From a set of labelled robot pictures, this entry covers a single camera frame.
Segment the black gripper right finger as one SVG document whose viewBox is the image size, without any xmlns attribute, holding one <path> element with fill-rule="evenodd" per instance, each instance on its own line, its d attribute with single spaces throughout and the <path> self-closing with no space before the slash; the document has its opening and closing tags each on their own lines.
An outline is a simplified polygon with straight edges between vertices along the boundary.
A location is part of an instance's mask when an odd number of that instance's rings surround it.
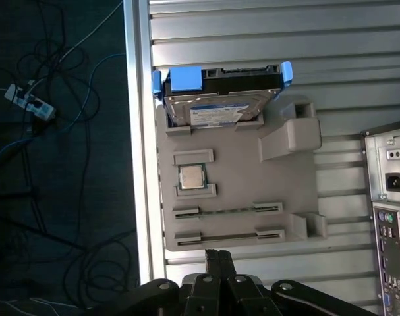
<svg viewBox="0 0 400 316">
<path fill-rule="evenodd" d="M 221 277 L 239 315 L 373 315 L 371 311 L 293 280 L 267 289 L 252 276 L 236 272 L 231 253 L 219 252 Z"/>
</svg>

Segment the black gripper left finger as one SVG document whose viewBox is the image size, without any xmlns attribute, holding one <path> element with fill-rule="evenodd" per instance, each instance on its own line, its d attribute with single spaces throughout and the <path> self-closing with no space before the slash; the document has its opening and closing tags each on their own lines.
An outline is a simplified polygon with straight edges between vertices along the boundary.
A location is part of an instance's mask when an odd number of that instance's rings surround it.
<svg viewBox="0 0 400 316">
<path fill-rule="evenodd" d="M 206 272 L 178 286 L 155 279 L 97 306 L 98 315 L 217 315 L 221 280 L 218 251 L 206 250 Z"/>
</svg>

